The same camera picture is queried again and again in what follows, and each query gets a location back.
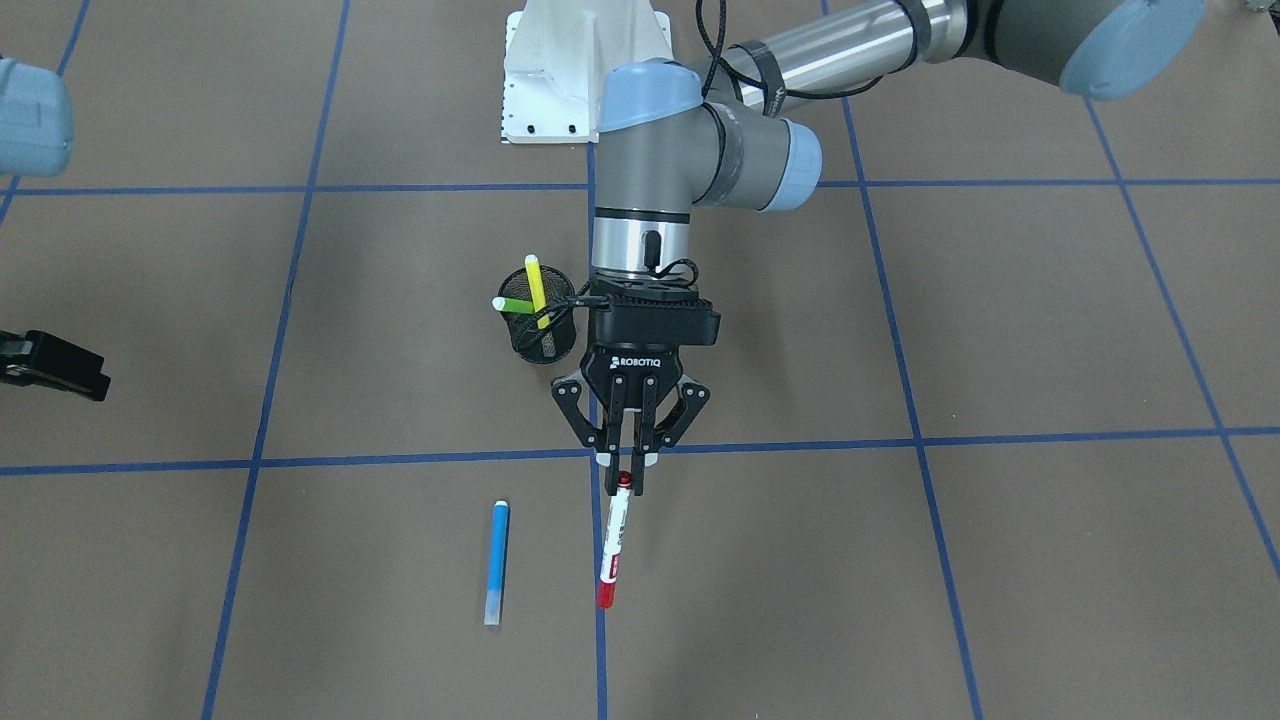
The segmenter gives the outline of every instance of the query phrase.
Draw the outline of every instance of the pen holder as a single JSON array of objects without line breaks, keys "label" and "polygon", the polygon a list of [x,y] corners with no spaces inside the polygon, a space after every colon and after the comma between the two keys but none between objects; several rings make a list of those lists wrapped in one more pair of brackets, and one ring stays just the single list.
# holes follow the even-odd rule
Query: pen holder
[{"label": "pen holder", "polygon": [[[564,273],[543,265],[541,274],[548,305],[562,297],[576,295],[573,284],[568,282]],[[507,275],[507,279],[502,281],[502,286],[498,288],[498,296],[531,301],[532,293],[529,291],[529,275],[525,270],[520,269]],[[531,322],[532,315],[502,313],[502,319],[507,322],[507,332],[511,334],[511,347],[526,363],[535,365],[556,363],[568,355],[573,350],[573,343],[577,342],[577,328],[573,327],[571,310],[566,310],[559,318],[556,316],[556,313],[547,316],[552,319],[550,328],[547,329],[547,334],[541,340],[534,340],[541,329],[536,322]]]}]

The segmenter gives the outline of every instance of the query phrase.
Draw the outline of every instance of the white marker with red cap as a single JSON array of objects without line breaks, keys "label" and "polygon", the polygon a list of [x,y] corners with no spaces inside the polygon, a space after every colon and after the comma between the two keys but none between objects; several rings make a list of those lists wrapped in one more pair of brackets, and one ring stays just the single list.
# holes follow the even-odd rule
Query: white marker with red cap
[{"label": "white marker with red cap", "polygon": [[618,559],[622,556],[622,530],[627,527],[627,502],[631,500],[631,473],[618,474],[618,495],[609,500],[609,525],[604,532],[604,552],[600,555],[600,588],[595,602],[608,610],[613,607],[613,588],[618,582]]}]

